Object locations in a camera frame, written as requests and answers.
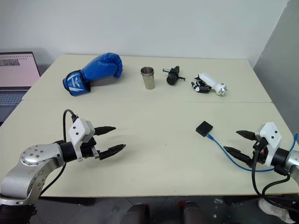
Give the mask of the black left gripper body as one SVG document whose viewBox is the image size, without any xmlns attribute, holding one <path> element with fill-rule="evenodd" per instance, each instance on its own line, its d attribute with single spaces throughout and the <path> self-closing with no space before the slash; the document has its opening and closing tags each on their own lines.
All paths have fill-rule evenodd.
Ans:
<svg viewBox="0 0 299 224">
<path fill-rule="evenodd" d="M 80 146 L 80 150 L 83 158 L 94 157 L 95 159 L 100 158 L 100 151 L 95 149 L 96 141 L 94 137 L 91 137 L 88 142 L 83 142 Z"/>
</svg>

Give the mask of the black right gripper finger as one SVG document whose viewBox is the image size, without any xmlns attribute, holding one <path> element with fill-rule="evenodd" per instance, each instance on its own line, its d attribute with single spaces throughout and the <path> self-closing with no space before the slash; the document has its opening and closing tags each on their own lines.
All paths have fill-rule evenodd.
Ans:
<svg viewBox="0 0 299 224">
<path fill-rule="evenodd" d="M 234 158 L 244 162 L 248 167 L 252 167 L 253 159 L 243 154 L 240 150 L 227 146 L 224 146 L 224 149 Z"/>
<path fill-rule="evenodd" d="M 246 131 L 246 130 L 239 130 L 239 131 L 236 131 L 236 133 L 248 140 L 257 141 L 256 134 L 254 132 Z"/>
</svg>

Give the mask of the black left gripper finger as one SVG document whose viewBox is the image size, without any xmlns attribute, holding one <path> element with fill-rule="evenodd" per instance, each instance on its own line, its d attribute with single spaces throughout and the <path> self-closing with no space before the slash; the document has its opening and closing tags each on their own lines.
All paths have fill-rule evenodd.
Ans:
<svg viewBox="0 0 299 224">
<path fill-rule="evenodd" d="M 109 157 L 119 153 L 125 146 L 126 146 L 126 144 L 119 144 L 114 147 L 110 147 L 108 150 L 106 150 L 104 152 L 100 152 L 99 159 L 103 160 L 103 159 L 109 158 Z"/>
<path fill-rule="evenodd" d="M 113 131 L 115 130 L 116 128 L 115 127 L 112 127 L 112 126 L 101 126 L 101 127 L 96 127 L 94 130 L 95 130 L 95 133 L 94 135 L 104 135 L 110 131 Z"/>
</svg>

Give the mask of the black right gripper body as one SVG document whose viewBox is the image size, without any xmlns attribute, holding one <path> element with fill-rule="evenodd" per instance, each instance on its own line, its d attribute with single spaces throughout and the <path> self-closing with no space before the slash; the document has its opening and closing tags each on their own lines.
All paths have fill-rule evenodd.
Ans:
<svg viewBox="0 0 299 224">
<path fill-rule="evenodd" d="M 255 135 L 253 135 L 252 140 L 255 141 L 255 144 L 253 145 L 254 151 L 251 164 L 253 165 L 254 159 L 264 164 L 268 155 L 268 141 L 264 137 L 256 137 Z"/>
</svg>

